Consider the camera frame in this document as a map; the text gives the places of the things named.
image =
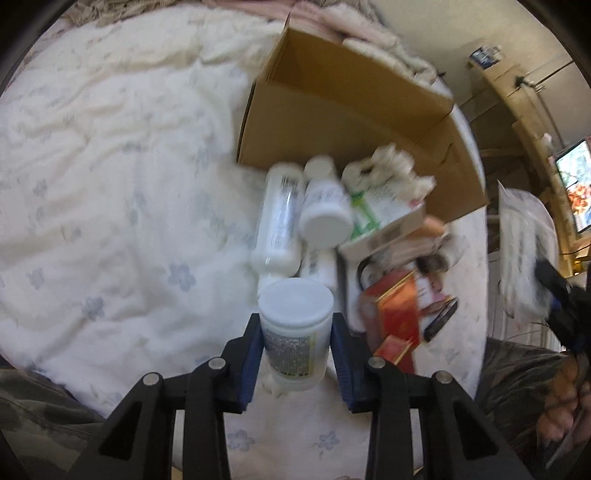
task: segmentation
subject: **black phone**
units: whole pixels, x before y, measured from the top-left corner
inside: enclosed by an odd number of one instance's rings
[[[457,310],[457,297],[453,297],[445,306],[439,310],[437,316],[433,319],[423,332],[423,338],[426,342],[430,342],[441,331],[447,321],[452,318],[452,315]]]

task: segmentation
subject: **person's hand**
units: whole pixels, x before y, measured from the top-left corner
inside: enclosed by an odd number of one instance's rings
[[[572,436],[569,449],[586,442],[591,437],[591,385],[583,383],[580,395],[575,386],[577,378],[577,361],[570,356],[552,379],[550,393],[545,400],[546,412],[538,419],[538,438],[543,444],[559,442],[573,427],[574,411],[579,406],[585,410],[585,415]]]

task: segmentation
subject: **red package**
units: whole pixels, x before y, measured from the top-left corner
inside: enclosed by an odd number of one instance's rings
[[[440,310],[445,301],[438,277],[408,268],[392,270],[359,296],[369,348],[375,351],[388,335],[416,348],[421,343],[420,320]]]
[[[394,335],[388,335],[382,345],[375,351],[374,355],[393,363],[406,374],[413,374],[413,350],[414,347],[408,340],[402,340]]]

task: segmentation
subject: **metal screw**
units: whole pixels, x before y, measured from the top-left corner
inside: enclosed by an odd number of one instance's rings
[[[157,384],[160,381],[160,375],[155,374],[154,372],[144,375],[142,379],[144,385],[151,387],[152,385]]]
[[[221,370],[226,366],[226,361],[221,356],[217,356],[209,361],[208,366],[212,370]]]
[[[439,372],[435,373],[435,380],[442,384],[449,384],[453,381],[453,376],[450,372],[446,372],[445,370],[440,370]]]
[[[386,366],[386,360],[380,356],[373,356],[368,360],[368,364],[371,368],[384,368]]]

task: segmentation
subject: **plastic bag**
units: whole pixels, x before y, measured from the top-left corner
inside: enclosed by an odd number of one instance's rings
[[[551,294],[535,278],[535,263],[558,261],[554,222],[544,204],[523,190],[499,182],[501,230],[501,297],[505,313],[519,322],[542,322],[550,312]]]

